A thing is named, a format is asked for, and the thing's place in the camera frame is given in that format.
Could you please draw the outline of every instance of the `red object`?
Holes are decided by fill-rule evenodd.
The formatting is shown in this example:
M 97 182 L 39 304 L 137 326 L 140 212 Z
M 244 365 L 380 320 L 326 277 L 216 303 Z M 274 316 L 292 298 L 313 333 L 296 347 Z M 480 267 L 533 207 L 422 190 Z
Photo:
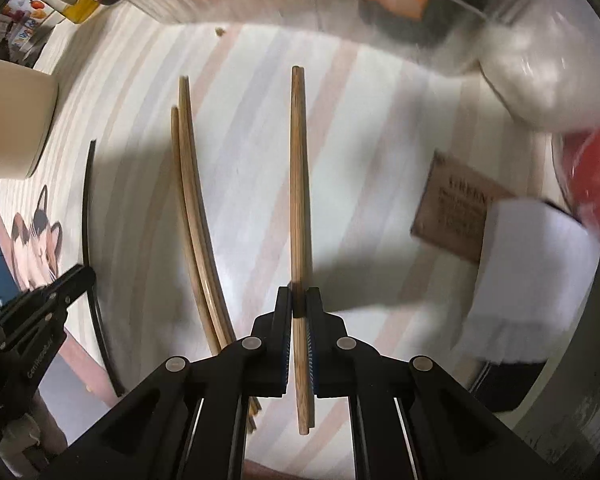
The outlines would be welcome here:
M 600 128 L 566 135 L 561 161 L 574 213 L 600 237 Z

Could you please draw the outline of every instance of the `black strip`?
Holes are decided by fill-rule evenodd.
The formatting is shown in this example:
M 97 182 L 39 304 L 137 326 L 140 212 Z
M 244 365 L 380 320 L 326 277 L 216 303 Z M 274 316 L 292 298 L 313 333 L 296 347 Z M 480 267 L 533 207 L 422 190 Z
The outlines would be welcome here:
M 96 141 L 91 140 L 91 143 L 88 146 L 86 172 L 84 174 L 84 189 L 82 192 L 82 262 L 85 267 L 90 267 L 90 259 L 88 257 L 88 205 L 90 203 L 91 174 L 93 173 L 93 159 L 95 158 L 95 155 Z M 115 395 L 122 397 L 126 393 L 126 389 L 122 385 L 122 381 L 120 380 L 115 367 L 113 367 L 111 356 L 106 349 L 104 333 L 102 332 L 102 311 L 100 310 L 99 303 L 97 303 L 97 294 L 95 293 L 94 286 L 91 286 L 86 290 L 86 298 L 88 299 L 88 309 L 91 312 L 93 330 L 96 333 L 97 347 L 99 348 L 100 355 L 102 355 L 104 368 L 111 381 Z

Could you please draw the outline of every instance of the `transparent plastic bin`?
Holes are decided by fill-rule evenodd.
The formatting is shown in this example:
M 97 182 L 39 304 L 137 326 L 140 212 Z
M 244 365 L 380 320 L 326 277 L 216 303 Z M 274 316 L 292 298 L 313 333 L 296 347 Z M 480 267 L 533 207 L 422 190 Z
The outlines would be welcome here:
M 127 1 L 161 23 L 241 22 L 301 28 L 368 44 L 451 74 L 475 61 L 487 22 L 483 13 L 460 0 Z

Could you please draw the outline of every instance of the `striped tablecloth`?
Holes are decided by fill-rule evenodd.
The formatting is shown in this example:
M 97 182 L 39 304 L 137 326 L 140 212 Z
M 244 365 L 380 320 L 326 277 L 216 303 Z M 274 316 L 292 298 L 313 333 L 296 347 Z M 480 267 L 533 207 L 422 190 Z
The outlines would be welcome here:
M 289 93 L 291 66 L 301 65 L 315 285 L 326 307 L 381 353 L 428 354 L 462 380 L 452 346 L 477 269 L 409 235 L 433 150 L 559 202 L 547 139 L 514 123 L 479 73 L 445 78 L 330 36 L 239 24 L 218 35 L 216 26 L 164 26 L 128 4 L 80 27 L 60 24 L 36 66 L 60 82 L 51 133 L 34 175 L 1 183 L 2 238 L 16 212 L 31 221 L 46 185 L 49 222 L 62 226 L 58 272 L 81 261 L 84 167 L 97 139 L 91 260 L 123 382 L 134 386 L 173 354 L 208 356 L 171 165 L 169 108 L 177 77 L 188 75 L 217 267 L 246 335 L 289 281 Z M 85 298 L 66 326 L 79 343 L 68 352 L 75 366 L 93 364 L 82 348 L 100 362 Z M 308 478 L 352 478 L 345 400 L 317 401 L 305 437 L 293 377 L 288 391 L 262 400 L 247 457 Z

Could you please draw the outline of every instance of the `white napkin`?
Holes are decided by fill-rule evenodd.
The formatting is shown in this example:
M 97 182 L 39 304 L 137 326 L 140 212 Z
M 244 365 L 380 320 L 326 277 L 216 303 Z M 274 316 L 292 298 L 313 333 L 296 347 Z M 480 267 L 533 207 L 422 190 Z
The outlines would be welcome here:
M 600 242 L 565 213 L 529 198 L 487 214 L 474 304 L 456 349 L 494 363 L 542 362 L 589 290 Z

